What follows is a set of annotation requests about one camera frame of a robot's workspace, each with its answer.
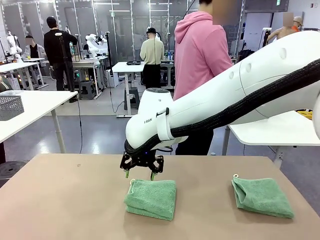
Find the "person in pink hoodie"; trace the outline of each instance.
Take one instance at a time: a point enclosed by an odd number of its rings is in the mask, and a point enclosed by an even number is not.
[[[199,0],[199,11],[190,13],[176,25],[175,89],[173,100],[190,93],[232,66],[228,55],[226,32],[215,25],[213,15],[221,14],[221,7],[213,0]],[[214,132],[201,131],[189,135],[178,144],[176,155],[207,155]]]

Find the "white strap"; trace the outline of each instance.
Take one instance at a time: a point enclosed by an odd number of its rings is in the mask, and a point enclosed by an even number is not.
[[[156,116],[156,130],[160,141],[168,141],[175,139],[170,130],[169,120],[167,118],[166,109],[160,111]]]

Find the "person in beige sweater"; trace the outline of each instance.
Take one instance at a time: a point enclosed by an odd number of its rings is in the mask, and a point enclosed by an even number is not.
[[[156,29],[150,27],[146,33],[148,39],[143,42],[140,51],[140,57],[144,61],[142,83],[146,89],[160,88],[160,63],[164,59],[165,47],[162,41],[156,39]]]

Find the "hood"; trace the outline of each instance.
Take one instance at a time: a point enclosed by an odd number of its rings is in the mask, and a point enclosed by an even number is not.
[[[175,41],[180,44],[190,26],[196,22],[203,20],[212,21],[213,18],[209,13],[205,11],[197,11],[186,15],[183,20],[178,21],[176,24],[174,30]]]

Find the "towel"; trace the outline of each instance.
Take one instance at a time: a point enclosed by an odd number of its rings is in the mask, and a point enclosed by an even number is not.
[[[147,217],[169,220],[174,218],[176,182],[133,179],[124,198],[126,211]]]
[[[234,177],[231,182],[239,209],[280,218],[294,217],[286,195],[274,179],[248,180]]]

